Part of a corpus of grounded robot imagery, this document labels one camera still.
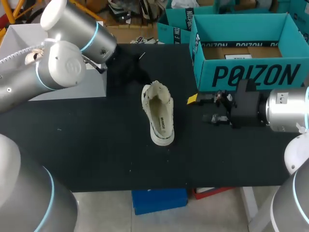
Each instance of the teal shoe box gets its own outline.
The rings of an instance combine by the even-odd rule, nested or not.
[[[166,14],[163,14],[158,22],[158,39],[165,44],[188,44],[190,43],[190,32],[169,26]]]
[[[166,6],[169,25],[183,30],[191,31],[193,15],[213,15],[219,12],[219,0],[214,0],[213,6],[200,6],[195,8],[172,9],[171,0]]]
[[[276,50],[280,56],[205,59],[208,47]],[[195,15],[189,49],[199,91],[236,90],[249,78],[257,89],[300,87],[309,73],[309,46],[289,14]]]
[[[294,0],[273,0],[272,9],[279,14],[287,13],[290,10],[290,3],[293,1]]]
[[[289,10],[299,31],[308,42],[309,35],[309,3],[305,0],[292,0]]]

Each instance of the blue box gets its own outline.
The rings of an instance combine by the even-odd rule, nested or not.
[[[147,214],[173,209],[187,205],[188,196],[185,189],[133,190],[133,207],[135,214]]]
[[[203,52],[254,46],[276,49],[280,56],[205,59]],[[309,46],[289,14],[195,15],[189,49],[199,91],[236,90],[245,78],[254,79],[257,89],[300,87],[309,73]]]
[[[190,42],[190,32],[169,26],[166,14],[163,14],[158,22],[158,39],[165,44],[188,44]]]
[[[289,10],[299,31],[308,42],[309,35],[309,3],[305,0],[292,0]]]
[[[183,30],[191,31],[193,15],[217,14],[219,12],[218,0],[214,0],[213,6],[200,6],[195,8],[172,9],[171,0],[166,6],[166,14],[169,25]]]

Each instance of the white sneaker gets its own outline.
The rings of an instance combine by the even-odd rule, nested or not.
[[[150,135],[159,146],[167,146],[174,140],[173,98],[166,86],[158,81],[145,85],[141,103],[150,121]]]

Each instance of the white cable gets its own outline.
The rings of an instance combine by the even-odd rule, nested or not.
[[[4,59],[1,59],[1,60],[0,60],[0,65],[1,65],[1,64],[4,64],[5,62],[7,62],[7,61],[9,61],[9,60],[12,60],[12,59],[16,58],[17,56],[20,56],[20,55],[22,55],[22,54],[31,52],[31,51],[34,50],[34,49],[42,49],[42,48],[44,48],[44,45],[41,44],[41,45],[35,45],[35,46],[31,46],[31,47],[27,47],[27,48],[25,48],[25,49],[22,49],[22,50],[20,50],[20,51],[18,51],[18,52],[15,52],[15,53],[13,53],[13,54],[7,56],[7,57],[4,58]]]

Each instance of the white label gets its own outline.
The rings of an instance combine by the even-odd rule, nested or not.
[[[307,4],[306,4],[305,13],[306,13],[306,14],[309,14],[309,3],[308,3],[308,2],[307,2]]]
[[[251,59],[251,55],[225,55],[225,59]]]

